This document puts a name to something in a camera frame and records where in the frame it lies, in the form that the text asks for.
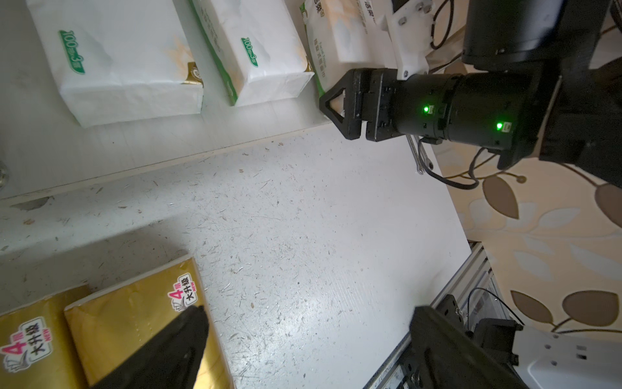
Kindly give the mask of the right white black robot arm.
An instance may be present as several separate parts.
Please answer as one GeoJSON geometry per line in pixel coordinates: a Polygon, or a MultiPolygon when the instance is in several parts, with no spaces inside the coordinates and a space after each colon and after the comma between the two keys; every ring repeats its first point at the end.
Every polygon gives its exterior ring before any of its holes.
{"type": "Polygon", "coordinates": [[[471,1],[458,58],[470,74],[422,68],[440,9],[395,1],[381,23],[398,66],[347,71],[319,101],[346,139],[469,144],[499,170],[535,156],[621,183],[621,61],[590,64],[611,1],[471,1]]]}

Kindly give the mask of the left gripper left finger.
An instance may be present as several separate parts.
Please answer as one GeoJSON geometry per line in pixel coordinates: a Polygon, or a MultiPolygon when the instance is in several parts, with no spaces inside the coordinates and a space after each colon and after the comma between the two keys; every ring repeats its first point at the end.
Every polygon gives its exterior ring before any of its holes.
{"type": "Polygon", "coordinates": [[[205,308],[191,306],[93,387],[192,388],[209,332],[205,308]]]}

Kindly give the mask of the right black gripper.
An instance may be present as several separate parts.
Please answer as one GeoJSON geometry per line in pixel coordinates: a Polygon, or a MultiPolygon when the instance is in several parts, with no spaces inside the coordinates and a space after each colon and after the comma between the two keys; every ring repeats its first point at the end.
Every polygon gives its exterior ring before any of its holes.
{"type": "Polygon", "coordinates": [[[348,140],[361,137],[364,119],[370,141],[412,135],[440,144],[450,138],[450,106],[461,81],[460,74],[398,80],[397,71],[380,69],[371,71],[369,90],[364,92],[364,69],[352,69],[320,97],[319,109],[348,140]],[[331,105],[339,97],[343,97],[343,113],[331,105]]]}

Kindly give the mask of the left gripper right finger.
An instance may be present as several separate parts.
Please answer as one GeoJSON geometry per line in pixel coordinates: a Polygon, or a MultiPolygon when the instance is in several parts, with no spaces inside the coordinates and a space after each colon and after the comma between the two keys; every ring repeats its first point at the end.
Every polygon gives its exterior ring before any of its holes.
{"type": "Polygon", "coordinates": [[[410,334],[424,388],[526,387],[432,306],[416,307],[410,334]]]}

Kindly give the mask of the white tissue pack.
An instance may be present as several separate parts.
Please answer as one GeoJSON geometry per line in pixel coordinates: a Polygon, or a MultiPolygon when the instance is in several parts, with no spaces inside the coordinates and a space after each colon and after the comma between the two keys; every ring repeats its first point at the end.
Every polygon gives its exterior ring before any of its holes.
{"type": "Polygon", "coordinates": [[[200,113],[204,86],[171,1],[29,1],[58,92],[83,128],[200,113]]]}
{"type": "Polygon", "coordinates": [[[284,1],[193,1],[230,104],[297,98],[311,81],[305,48],[284,1]]]}
{"type": "Polygon", "coordinates": [[[320,95],[351,69],[385,66],[371,1],[305,0],[300,12],[320,95]]]}

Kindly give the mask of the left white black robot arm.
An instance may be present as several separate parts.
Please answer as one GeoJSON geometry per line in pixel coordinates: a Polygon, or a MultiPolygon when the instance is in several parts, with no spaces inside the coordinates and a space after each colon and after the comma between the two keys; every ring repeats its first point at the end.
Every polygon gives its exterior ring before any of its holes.
{"type": "MultiPolygon", "coordinates": [[[[191,306],[95,383],[96,388],[191,388],[210,334],[191,306]]],[[[483,319],[474,332],[418,306],[410,324],[414,383],[422,388],[619,388],[621,346],[483,319]]]]}

